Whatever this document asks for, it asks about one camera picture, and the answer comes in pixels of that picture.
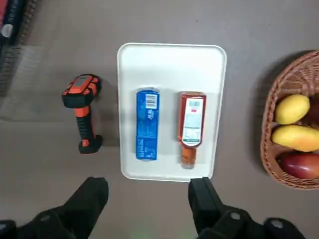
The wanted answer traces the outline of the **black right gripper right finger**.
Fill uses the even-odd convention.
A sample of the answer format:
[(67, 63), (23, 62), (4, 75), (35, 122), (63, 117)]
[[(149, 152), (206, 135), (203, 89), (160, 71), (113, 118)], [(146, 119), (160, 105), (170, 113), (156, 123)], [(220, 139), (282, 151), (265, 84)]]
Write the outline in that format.
[(262, 224), (242, 209), (222, 203), (211, 180), (191, 179), (188, 201), (199, 239), (303, 239), (290, 221), (267, 218)]

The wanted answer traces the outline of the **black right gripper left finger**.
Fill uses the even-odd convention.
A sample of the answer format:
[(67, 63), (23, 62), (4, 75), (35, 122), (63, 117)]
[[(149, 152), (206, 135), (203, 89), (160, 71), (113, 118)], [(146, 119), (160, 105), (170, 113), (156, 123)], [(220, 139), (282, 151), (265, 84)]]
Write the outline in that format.
[(109, 198), (108, 182), (89, 177), (61, 206), (43, 211), (30, 222), (17, 226), (1, 220), (2, 239), (87, 239)]

